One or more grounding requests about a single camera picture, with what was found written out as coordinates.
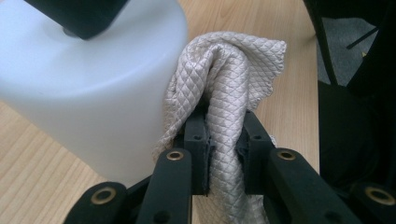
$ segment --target diamond-pattern fabric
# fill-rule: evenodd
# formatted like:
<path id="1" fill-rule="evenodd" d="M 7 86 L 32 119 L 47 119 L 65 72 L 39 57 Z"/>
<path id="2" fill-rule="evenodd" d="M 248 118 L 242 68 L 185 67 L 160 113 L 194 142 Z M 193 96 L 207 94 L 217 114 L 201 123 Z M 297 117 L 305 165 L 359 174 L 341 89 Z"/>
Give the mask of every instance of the diamond-pattern fabric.
<path id="1" fill-rule="evenodd" d="M 209 194 L 194 196 L 202 223 L 267 223 L 262 196 L 244 192 L 242 166 L 234 150 L 247 109 L 271 95 L 283 70 L 284 41 L 233 32 L 194 38 L 182 51 L 165 98 L 164 135 L 154 160 L 200 100 L 209 102 L 206 125 L 216 148 L 210 165 Z"/>

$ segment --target wooden surface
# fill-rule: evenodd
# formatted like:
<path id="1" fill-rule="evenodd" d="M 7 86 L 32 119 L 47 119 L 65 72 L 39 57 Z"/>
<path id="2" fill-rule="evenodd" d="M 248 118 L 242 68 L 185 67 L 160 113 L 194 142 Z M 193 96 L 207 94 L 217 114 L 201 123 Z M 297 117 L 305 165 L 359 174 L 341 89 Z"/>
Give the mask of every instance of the wooden surface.
<path id="1" fill-rule="evenodd" d="M 316 39 L 303 1 L 179 2 L 189 22 L 190 39 L 211 31 L 236 31 L 287 42 L 285 71 L 256 114 L 279 147 L 300 151 L 318 170 Z M 0 103 L 0 223 L 62 223 L 79 196 L 103 181 Z"/>

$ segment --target white plastic bottle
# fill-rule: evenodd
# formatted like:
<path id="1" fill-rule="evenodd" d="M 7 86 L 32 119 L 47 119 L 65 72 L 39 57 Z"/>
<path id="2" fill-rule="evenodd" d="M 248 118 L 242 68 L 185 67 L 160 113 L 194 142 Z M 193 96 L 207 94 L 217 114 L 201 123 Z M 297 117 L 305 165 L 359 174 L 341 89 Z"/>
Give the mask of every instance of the white plastic bottle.
<path id="1" fill-rule="evenodd" d="M 177 0 L 131 0 L 89 41 L 22 0 L 0 2 L 0 99 L 126 186 L 152 173 L 163 95 L 187 44 Z"/>

